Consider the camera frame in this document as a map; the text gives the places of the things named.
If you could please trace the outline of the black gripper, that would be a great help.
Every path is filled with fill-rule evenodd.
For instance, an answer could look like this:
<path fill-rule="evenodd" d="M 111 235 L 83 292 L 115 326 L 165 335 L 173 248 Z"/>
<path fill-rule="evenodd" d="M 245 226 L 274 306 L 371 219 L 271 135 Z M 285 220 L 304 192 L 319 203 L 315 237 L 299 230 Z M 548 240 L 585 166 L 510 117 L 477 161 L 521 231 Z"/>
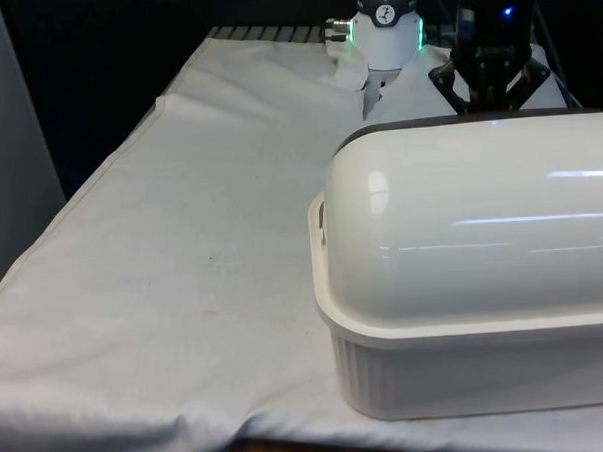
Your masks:
<path fill-rule="evenodd" d="M 476 111 L 471 63 L 483 55 L 506 54 L 517 61 L 531 56 L 530 26 L 535 0 L 459 0 L 456 17 L 454 60 L 433 68 L 428 78 L 458 115 Z M 467 85 L 469 98 L 455 90 L 459 76 Z M 500 86 L 495 108 L 517 111 L 550 76 L 550 69 L 530 58 L 516 76 Z"/>

